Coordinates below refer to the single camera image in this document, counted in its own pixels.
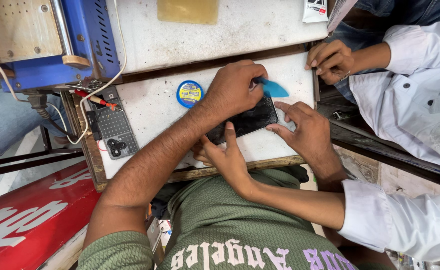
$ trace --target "workbench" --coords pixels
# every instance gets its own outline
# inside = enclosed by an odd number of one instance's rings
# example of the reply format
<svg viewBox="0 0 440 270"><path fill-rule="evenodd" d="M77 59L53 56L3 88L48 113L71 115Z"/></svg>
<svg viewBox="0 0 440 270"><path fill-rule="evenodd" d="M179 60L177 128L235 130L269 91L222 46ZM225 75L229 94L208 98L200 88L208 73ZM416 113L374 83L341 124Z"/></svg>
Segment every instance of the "workbench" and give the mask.
<svg viewBox="0 0 440 270"><path fill-rule="evenodd" d="M112 29L116 29L113 1L107 1ZM303 101L316 107L319 86L316 75L304 70L308 41L327 35L326 22L302 23L302 1L218 1L216 25L158 21L156 2L120 2L119 14L125 39L127 67L123 84L116 88L139 147L181 117L187 109L176 100L178 85L194 80L207 91L220 67L241 59L253 59L265 65L269 78L280 83L290 96L274 98L293 104ZM183 40L184 32L190 38ZM122 45L113 33L120 63ZM73 130L80 134L85 121L79 107L81 97L64 95L63 102ZM277 109L279 124L284 113ZM238 138L249 170L304 164L305 161L273 132L259 130ZM105 149L103 141L99 146ZM111 160L100 151L91 131L82 139L82 149L98 191L102 191L120 167L131 157ZM215 168L193 159L189 152L168 182L217 175Z"/></svg>

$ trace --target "wooden frame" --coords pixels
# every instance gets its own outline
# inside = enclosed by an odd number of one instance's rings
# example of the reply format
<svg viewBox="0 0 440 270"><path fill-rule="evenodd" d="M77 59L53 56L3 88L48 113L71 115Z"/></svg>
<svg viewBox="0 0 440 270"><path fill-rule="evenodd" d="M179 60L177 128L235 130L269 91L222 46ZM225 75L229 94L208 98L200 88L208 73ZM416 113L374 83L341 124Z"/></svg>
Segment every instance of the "wooden frame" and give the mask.
<svg viewBox="0 0 440 270"><path fill-rule="evenodd" d="M186 65L169 67L161 70L150 70L145 72L125 74L122 76L122 81L123 83L130 83L130 82L136 82L151 78L158 78L158 77L170 76L174 74L204 70L208 68L221 67L228 63L236 62L242 59L252 59L255 61L260 59L291 55L300 52L305 52L307 46L311 46L311 45L312 43L296 44L296 45L247 53L242 55L218 58L208 61L194 62ZM314 107L316 109L317 101L319 100L319 80L318 77L315 75L314 70L312 71L312 75L313 75ZM67 112L68 120L70 121L70 125L72 126L72 129L74 130L76 135L82 134L83 130L85 129L85 120L83 119L79 107L79 102L81 100L81 97L78 95L72 95L68 92L65 92L65 94L62 95L62 100L65 105L65 110ZM91 130L89 129L86 134L91 135ZM108 179L106 178L105 171L103 169L103 161L100 155L100 151L97 147L97 143L93 139L93 136L86 136L82 139L82 149L85 154L85 159L88 164L88 168L91 171L94 185L98 192L102 192L108 184ZM300 165L305 163L306 162L301 156L298 155L285 156L285 157L279 157L273 159L247 162L247 168L248 170L262 170L262 169L279 168L284 166ZM216 168L210 168L210 167L200 168L200 169L197 169L195 167L190 167L186 169L177 169L173 171L173 173L170 175L169 179L167 180L167 183L200 179L218 174L219 173Z"/></svg>

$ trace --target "shirt sleeve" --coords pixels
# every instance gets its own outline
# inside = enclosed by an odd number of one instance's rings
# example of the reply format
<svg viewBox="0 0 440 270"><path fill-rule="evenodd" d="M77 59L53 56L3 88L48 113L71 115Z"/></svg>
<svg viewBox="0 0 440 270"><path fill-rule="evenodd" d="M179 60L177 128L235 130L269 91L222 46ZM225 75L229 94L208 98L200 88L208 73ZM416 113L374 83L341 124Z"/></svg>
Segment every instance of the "shirt sleeve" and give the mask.
<svg viewBox="0 0 440 270"><path fill-rule="evenodd" d="M342 184L346 209L340 235L378 252L388 248L421 261L440 261L440 195L410 199L386 195L367 182Z"/></svg>
<svg viewBox="0 0 440 270"><path fill-rule="evenodd" d="M410 75L417 68L440 66L440 21L429 26L395 25L383 41L390 47L390 63L385 68Z"/></svg>
<svg viewBox="0 0 440 270"><path fill-rule="evenodd" d="M153 253L149 239L137 231L118 231L103 236L85 248L78 270L150 270Z"/></svg>

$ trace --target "wrist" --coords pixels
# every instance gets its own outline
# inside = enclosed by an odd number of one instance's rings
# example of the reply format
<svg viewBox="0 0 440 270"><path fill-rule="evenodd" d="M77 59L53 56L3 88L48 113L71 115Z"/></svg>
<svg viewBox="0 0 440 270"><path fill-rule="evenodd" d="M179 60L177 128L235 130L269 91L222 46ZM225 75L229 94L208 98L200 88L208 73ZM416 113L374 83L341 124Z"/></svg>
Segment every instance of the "wrist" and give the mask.
<svg viewBox="0 0 440 270"><path fill-rule="evenodd" d="M341 182L348 178L339 157L332 149L321 160L306 160L317 180L319 191L343 192Z"/></svg>
<svg viewBox="0 0 440 270"><path fill-rule="evenodd" d="M386 68L390 63L390 46L382 42L351 53L353 66L350 74L374 68Z"/></svg>
<svg viewBox="0 0 440 270"><path fill-rule="evenodd" d="M214 113L213 110L202 103L198 103L188 110L185 117L191 123L190 125L197 127L201 131L201 134L211 131L223 121L218 113Z"/></svg>
<svg viewBox="0 0 440 270"><path fill-rule="evenodd" d="M233 190L243 199L247 201L254 201L258 197L260 182L253 179L249 174L242 176L242 178L235 178L235 181L228 181L229 183L237 183L231 185Z"/></svg>

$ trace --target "blue machine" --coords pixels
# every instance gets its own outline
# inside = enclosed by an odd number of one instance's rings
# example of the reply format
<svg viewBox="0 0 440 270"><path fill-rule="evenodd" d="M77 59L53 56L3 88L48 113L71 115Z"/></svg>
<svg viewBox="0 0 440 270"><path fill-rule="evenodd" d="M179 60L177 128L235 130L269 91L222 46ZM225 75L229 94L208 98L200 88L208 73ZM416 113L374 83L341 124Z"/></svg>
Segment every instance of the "blue machine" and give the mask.
<svg viewBox="0 0 440 270"><path fill-rule="evenodd" d="M15 92L51 89L85 78L107 82L120 71L105 0L61 0L61 5L73 55L87 59L90 66L79 69L65 65L62 55L6 63L15 73L9 79ZM4 80L1 86L9 92Z"/></svg>

